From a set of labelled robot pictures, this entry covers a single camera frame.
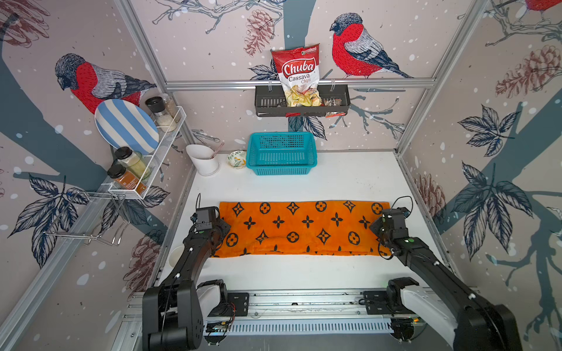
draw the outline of white cup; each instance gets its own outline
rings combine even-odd
[[[191,144],[187,145],[185,150],[200,175],[210,176],[219,170],[220,164],[216,157],[209,159],[214,153],[213,149],[204,145]]]
[[[183,250],[185,249],[184,245],[178,246],[170,252],[170,256],[168,257],[168,264],[175,267],[178,264],[180,257],[182,256]]]

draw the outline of vent grille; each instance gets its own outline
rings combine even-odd
[[[324,320],[235,320],[228,335],[381,334],[393,332],[389,318]],[[222,335],[213,332],[210,335]]]

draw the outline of spice jar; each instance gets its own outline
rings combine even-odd
[[[140,180],[120,163],[109,167],[109,169],[107,170],[107,175],[111,179],[113,179],[114,182],[119,183],[125,189],[132,190],[136,187],[136,191],[139,195],[141,195],[142,192],[146,189],[146,186],[140,183]]]
[[[166,106],[168,114],[174,118],[176,123],[179,122],[182,119],[182,116],[178,114],[178,108],[175,105],[174,100],[168,94],[160,94],[158,96],[164,100],[164,105]]]
[[[145,102],[146,106],[152,111],[156,118],[156,123],[160,127],[168,127],[168,131],[173,131],[176,129],[178,124],[174,122],[174,118],[166,111],[166,105],[164,104],[164,99],[159,96],[147,99]]]
[[[125,166],[128,171],[133,173],[140,179],[146,169],[146,164],[144,162],[144,158],[142,157],[140,152],[133,151],[130,148],[123,146],[115,150],[115,157],[117,157],[117,161]]]

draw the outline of chip bag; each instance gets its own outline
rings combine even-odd
[[[273,51],[273,60],[285,92],[287,106],[321,106],[318,94],[320,69],[319,44],[308,48]]]

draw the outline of black wall basket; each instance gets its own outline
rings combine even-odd
[[[318,85],[318,92],[322,100],[340,99],[341,106],[287,107],[285,93],[280,85],[273,85],[271,91],[267,85],[258,85],[256,86],[256,114],[260,117],[285,117],[286,113],[300,113],[301,116],[325,116],[327,112],[347,114],[351,104],[347,85]]]

